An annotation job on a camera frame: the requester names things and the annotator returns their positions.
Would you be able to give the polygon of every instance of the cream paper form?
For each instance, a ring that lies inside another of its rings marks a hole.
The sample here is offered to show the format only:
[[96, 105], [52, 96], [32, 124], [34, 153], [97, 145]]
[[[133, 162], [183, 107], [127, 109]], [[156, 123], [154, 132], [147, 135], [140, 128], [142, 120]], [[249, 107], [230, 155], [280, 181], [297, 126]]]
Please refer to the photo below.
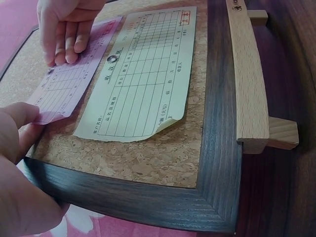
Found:
[[182, 119], [196, 13], [193, 6], [127, 16], [75, 136], [140, 141]]

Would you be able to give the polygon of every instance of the pink paper form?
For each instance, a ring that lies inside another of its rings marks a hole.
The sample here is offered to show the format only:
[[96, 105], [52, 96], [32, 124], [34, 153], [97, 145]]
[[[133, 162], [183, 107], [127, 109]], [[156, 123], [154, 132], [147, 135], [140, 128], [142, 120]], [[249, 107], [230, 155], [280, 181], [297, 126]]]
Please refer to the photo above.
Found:
[[69, 117], [89, 85], [122, 17], [93, 25], [90, 41], [75, 64], [55, 66], [27, 101], [39, 107], [34, 124], [48, 124]]

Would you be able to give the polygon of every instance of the dark wooden frame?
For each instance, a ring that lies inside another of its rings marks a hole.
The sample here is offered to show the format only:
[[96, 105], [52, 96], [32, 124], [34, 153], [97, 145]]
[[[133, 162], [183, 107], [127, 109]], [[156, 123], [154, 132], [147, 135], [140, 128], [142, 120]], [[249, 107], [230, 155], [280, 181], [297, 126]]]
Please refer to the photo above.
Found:
[[208, 1], [208, 22], [212, 24], [208, 25], [204, 121], [195, 189], [98, 176], [25, 157], [28, 179], [54, 198], [123, 220], [178, 230], [234, 233], [242, 144], [236, 142], [234, 63], [224, 0]]

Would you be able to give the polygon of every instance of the hand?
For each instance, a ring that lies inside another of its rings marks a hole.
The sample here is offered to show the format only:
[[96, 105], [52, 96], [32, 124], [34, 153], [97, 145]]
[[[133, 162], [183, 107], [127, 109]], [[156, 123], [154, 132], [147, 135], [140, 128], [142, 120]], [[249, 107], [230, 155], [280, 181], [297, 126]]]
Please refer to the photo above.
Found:
[[68, 208], [60, 207], [15, 166], [43, 130], [42, 125], [29, 124], [38, 115], [38, 107], [21, 102], [0, 108], [0, 236], [48, 231], [61, 222]]
[[39, 0], [40, 41], [48, 66], [74, 63], [89, 40], [106, 0]]

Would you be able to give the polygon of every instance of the curled paper corner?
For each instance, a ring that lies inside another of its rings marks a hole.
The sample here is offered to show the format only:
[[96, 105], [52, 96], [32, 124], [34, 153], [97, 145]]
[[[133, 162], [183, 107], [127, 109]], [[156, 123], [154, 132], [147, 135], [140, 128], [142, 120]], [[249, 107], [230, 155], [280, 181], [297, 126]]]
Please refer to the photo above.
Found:
[[159, 132], [161, 132], [162, 130], [166, 129], [167, 127], [173, 125], [173, 124], [176, 123], [177, 121], [179, 121], [179, 119], [173, 119], [172, 117], [169, 118], [169, 119], [167, 119], [166, 121], [162, 122], [162, 123], [158, 126], [158, 128], [157, 128], [156, 131], [152, 134], [152, 136], [155, 135], [155, 134], [157, 134], [157, 133], [159, 133]]

